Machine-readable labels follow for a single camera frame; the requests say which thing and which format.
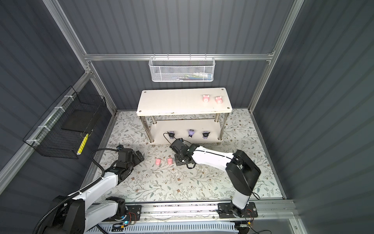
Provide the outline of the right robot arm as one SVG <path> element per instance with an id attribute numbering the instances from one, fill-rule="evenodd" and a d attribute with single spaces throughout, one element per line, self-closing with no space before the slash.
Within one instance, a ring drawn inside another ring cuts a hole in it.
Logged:
<path id="1" fill-rule="evenodd" d="M 169 147 L 174 152 L 175 160 L 181 165 L 192 164 L 192 168 L 195 168 L 197 164 L 203 164 L 226 172 L 235 189 L 230 210 L 235 217 L 244 217 L 247 214 L 247 203 L 261 170 L 244 151 L 223 153 L 198 144 L 188 146 L 181 138 L 176 139 Z"/>

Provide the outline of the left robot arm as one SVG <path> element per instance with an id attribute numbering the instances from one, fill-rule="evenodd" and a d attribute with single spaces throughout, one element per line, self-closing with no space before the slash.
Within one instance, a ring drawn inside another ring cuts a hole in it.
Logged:
<path id="1" fill-rule="evenodd" d="M 114 149 L 117 160 L 104 169 L 91 154 L 91 160 L 101 170 L 101 175 L 84 188 L 64 197 L 53 200 L 50 210 L 36 224 L 34 234 L 83 234 L 96 227 L 105 230 L 100 223 L 106 219 L 123 222 L 125 225 L 138 221 L 139 211 L 127 208 L 122 198 L 108 197 L 100 204 L 96 201 L 106 192 L 123 182 L 134 167 L 144 161 L 140 151 L 123 148 Z"/>

